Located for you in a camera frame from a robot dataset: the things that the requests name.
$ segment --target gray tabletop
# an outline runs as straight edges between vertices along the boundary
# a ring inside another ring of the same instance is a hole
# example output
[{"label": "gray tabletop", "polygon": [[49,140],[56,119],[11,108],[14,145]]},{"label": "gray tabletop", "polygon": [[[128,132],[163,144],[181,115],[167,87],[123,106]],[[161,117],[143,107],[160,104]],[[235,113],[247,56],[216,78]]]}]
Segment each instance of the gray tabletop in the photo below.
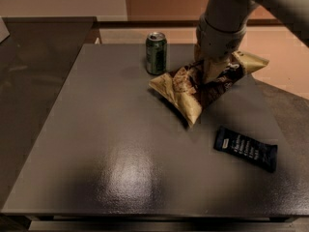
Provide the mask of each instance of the gray tabletop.
[{"label": "gray tabletop", "polygon": [[[169,45],[168,66],[193,45]],[[309,215],[309,189],[251,75],[193,129],[148,86],[143,44],[84,45],[4,214]],[[212,148],[219,126],[278,144],[275,173]]]}]

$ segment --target beige wall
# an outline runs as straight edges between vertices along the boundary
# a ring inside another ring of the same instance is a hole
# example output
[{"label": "beige wall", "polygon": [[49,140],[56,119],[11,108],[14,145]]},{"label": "beige wall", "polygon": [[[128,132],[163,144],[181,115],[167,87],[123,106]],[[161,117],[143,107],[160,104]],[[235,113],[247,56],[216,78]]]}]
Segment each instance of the beige wall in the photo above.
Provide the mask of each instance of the beige wall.
[{"label": "beige wall", "polygon": [[[0,0],[1,16],[98,16],[98,20],[197,20],[208,0]],[[252,18],[272,18],[263,8]]]}]

